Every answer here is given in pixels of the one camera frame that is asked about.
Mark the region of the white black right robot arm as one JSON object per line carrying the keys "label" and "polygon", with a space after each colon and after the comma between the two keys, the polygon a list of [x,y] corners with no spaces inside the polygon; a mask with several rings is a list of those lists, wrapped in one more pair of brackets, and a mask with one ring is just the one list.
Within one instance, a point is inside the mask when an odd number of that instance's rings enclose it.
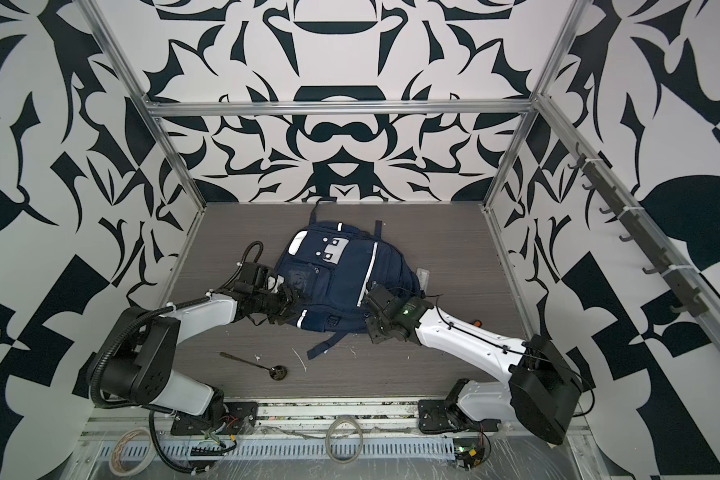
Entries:
{"label": "white black right robot arm", "polygon": [[451,407],[463,418],[516,421],[551,445],[562,444],[582,394],[589,386],[551,340],[506,337],[462,321],[420,295],[408,298],[377,282],[362,299],[373,343],[388,339],[438,350],[490,375],[488,383],[467,380],[453,389]]}

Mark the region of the navy blue student backpack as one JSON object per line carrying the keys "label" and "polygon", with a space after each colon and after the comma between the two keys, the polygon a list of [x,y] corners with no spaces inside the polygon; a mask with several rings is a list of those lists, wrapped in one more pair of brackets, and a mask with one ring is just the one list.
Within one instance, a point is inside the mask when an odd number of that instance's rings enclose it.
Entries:
{"label": "navy blue student backpack", "polygon": [[423,292],[402,252],[382,238],[381,221],[367,232],[345,222],[320,221],[317,211],[312,209],[308,225],[292,237],[275,266],[300,298],[286,322],[332,334],[307,351],[310,360],[346,336],[366,331],[370,313],[364,298],[370,287],[381,285],[406,299]]}

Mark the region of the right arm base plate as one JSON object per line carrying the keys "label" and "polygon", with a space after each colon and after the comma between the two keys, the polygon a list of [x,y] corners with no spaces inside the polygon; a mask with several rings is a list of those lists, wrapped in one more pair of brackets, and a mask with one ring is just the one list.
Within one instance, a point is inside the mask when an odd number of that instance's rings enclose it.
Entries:
{"label": "right arm base plate", "polygon": [[457,397],[468,382],[469,380],[466,378],[459,379],[444,399],[418,401],[417,427],[423,434],[438,435],[478,430],[497,432],[499,430],[499,419],[475,421],[457,406]]}

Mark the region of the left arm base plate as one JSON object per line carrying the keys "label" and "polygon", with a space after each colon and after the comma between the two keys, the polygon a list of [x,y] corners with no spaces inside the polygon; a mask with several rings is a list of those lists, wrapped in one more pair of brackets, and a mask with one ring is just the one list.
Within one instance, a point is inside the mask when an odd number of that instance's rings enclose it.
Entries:
{"label": "left arm base plate", "polygon": [[218,435],[237,435],[256,426],[259,404],[255,401],[212,401],[201,415],[178,413],[172,423],[173,436],[201,435],[211,430]]}

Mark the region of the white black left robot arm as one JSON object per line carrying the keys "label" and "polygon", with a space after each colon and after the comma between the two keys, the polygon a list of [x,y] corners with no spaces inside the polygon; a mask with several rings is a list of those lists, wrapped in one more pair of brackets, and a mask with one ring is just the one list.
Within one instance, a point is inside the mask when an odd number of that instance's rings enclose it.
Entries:
{"label": "white black left robot arm", "polygon": [[216,426],[224,415],[224,394],[176,371],[177,347],[255,315],[285,323],[303,301],[304,295],[274,269],[243,257],[227,281],[198,299],[155,310],[129,307],[88,366],[89,397],[99,409],[139,407]]}

